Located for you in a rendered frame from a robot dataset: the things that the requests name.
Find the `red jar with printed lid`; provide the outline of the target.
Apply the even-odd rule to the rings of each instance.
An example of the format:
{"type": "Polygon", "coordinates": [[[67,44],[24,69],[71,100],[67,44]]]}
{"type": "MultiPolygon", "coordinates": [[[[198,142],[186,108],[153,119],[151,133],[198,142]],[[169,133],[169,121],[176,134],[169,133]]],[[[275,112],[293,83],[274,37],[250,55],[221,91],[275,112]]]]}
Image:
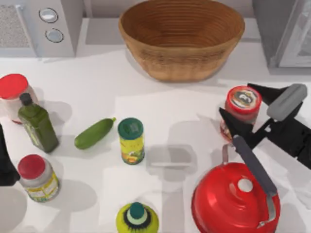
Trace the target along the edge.
{"type": "Polygon", "coordinates": [[[227,94],[224,109],[236,119],[255,125],[262,103],[261,94],[248,86],[235,86],[227,94]]]}

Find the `glass cabinet door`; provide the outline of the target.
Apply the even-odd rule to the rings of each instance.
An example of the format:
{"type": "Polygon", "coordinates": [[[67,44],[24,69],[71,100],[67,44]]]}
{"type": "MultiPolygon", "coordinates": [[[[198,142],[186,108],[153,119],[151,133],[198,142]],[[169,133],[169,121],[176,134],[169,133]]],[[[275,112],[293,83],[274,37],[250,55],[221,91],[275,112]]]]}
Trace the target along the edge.
{"type": "Polygon", "coordinates": [[[295,0],[282,39],[279,66],[311,68],[311,0],[295,0]]]}

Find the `grey cabinet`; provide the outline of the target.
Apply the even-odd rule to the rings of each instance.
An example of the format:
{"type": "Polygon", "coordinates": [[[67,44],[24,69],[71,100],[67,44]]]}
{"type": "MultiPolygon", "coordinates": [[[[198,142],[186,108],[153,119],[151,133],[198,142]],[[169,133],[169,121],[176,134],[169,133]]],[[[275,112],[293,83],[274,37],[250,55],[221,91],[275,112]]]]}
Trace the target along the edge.
{"type": "Polygon", "coordinates": [[[252,0],[261,44],[269,68],[279,66],[280,49],[295,0],[252,0]]]}

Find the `brown woven basket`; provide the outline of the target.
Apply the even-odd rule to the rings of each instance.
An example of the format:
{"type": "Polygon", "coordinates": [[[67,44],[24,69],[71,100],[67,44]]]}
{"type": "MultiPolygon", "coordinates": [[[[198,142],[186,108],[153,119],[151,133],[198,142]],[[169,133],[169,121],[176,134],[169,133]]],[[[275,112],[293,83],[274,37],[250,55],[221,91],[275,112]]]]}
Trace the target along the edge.
{"type": "Polygon", "coordinates": [[[119,17],[134,60],[164,82],[207,79],[224,65],[244,30],[241,14],[214,0],[146,0],[119,17]]]}

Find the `yellow can with green lid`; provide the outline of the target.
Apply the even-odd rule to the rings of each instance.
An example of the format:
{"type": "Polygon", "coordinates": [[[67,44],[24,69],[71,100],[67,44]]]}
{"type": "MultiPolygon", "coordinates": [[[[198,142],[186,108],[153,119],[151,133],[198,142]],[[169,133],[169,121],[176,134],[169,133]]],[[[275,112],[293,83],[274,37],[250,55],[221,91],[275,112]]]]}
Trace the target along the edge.
{"type": "Polygon", "coordinates": [[[134,117],[125,118],[118,124],[118,134],[123,161],[129,165],[139,164],[145,156],[142,122],[134,117]]]}

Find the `yellow-green bottle with teal cap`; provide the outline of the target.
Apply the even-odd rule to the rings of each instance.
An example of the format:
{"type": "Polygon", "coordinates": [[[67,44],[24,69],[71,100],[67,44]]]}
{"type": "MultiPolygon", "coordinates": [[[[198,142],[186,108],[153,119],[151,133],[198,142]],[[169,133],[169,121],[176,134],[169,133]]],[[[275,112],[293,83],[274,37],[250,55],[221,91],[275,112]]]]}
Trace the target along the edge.
{"type": "Polygon", "coordinates": [[[140,202],[126,204],[117,213],[118,233],[158,233],[159,219],[156,212],[140,202]]]}

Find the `green cucumber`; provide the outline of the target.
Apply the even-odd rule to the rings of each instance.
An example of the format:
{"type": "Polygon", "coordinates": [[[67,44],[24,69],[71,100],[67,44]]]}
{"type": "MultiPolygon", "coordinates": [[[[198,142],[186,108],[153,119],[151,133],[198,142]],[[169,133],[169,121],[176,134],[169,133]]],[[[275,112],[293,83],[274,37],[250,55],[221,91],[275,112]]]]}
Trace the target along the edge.
{"type": "Polygon", "coordinates": [[[105,118],[85,129],[74,139],[74,145],[80,150],[88,149],[102,140],[112,129],[116,118],[105,118]]]}

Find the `pale microwave oven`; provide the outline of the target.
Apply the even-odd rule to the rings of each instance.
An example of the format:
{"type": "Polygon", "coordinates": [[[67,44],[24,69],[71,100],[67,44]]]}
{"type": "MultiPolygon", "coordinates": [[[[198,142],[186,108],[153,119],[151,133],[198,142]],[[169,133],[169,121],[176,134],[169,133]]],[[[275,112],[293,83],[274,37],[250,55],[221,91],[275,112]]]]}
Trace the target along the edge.
{"type": "Polygon", "coordinates": [[[83,14],[83,0],[0,0],[0,57],[74,57],[83,14]],[[38,12],[44,8],[58,13],[55,23],[39,18],[38,12]],[[62,42],[46,39],[45,31],[52,28],[64,34],[62,42]]]}

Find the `dark green bottle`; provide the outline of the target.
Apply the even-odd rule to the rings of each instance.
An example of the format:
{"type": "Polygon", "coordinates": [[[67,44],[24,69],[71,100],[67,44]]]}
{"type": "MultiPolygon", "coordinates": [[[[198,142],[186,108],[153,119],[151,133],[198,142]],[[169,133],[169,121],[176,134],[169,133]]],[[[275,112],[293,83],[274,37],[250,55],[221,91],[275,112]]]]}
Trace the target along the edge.
{"type": "Polygon", "coordinates": [[[22,103],[18,117],[28,133],[32,143],[44,151],[52,152],[59,144],[46,109],[33,102],[29,93],[19,96],[22,103]]]}

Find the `round microwave knob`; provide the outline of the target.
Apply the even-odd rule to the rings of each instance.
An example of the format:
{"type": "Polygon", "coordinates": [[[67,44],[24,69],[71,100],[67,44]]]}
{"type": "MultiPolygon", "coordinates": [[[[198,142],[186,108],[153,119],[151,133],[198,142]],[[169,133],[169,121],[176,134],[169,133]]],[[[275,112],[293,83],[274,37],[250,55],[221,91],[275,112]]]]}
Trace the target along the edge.
{"type": "Polygon", "coordinates": [[[40,9],[38,15],[45,23],[55,23],[58,20],[58,13],[52,8],[40,9]]]}
{"type": "Polygon", "coordinates": [[[45,37],[53,43],[60,43],[64,40],[64,34],[55,28],[45,31],[45,37]]]}

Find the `grey jar with red lid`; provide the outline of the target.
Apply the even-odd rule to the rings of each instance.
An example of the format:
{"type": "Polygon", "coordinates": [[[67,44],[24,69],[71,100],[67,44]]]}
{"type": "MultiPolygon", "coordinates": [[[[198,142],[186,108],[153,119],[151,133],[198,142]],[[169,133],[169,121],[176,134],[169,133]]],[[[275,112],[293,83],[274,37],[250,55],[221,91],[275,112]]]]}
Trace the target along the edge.
{"type": "Polygon", "coordinates": [[[20,160],[17,171],[20,184],[33,201],[48,202],[58,194],[59,179],[47,159],[37,154],[27,155],[20,160]]]}

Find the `white jar with red lid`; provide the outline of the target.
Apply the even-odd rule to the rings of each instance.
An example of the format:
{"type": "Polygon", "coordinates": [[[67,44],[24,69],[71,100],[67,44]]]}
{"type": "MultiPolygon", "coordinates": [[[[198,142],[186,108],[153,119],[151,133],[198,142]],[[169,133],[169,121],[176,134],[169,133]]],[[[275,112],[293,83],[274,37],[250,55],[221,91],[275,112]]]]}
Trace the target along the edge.
{"type": "Polygon", "coordinates": [[[18,111],[22,107],[19,96],[23,93],[29,93],[33,102],[38,104],[37,96],[24,75],[13,73],[0,78],[0,102],[8,118],[16,124],[22,124],[18,111]]]}

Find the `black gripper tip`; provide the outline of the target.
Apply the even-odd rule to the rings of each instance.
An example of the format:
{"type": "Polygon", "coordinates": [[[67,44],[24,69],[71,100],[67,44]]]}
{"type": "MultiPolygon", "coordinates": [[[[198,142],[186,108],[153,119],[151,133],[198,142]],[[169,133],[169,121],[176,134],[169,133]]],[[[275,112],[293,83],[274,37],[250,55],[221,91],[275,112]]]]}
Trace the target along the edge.
{"type": "Polygon", "coordinates": [[[20,174],[10,159],[0,124],[0,187],[13,186],[19,180],[20,174]]]}

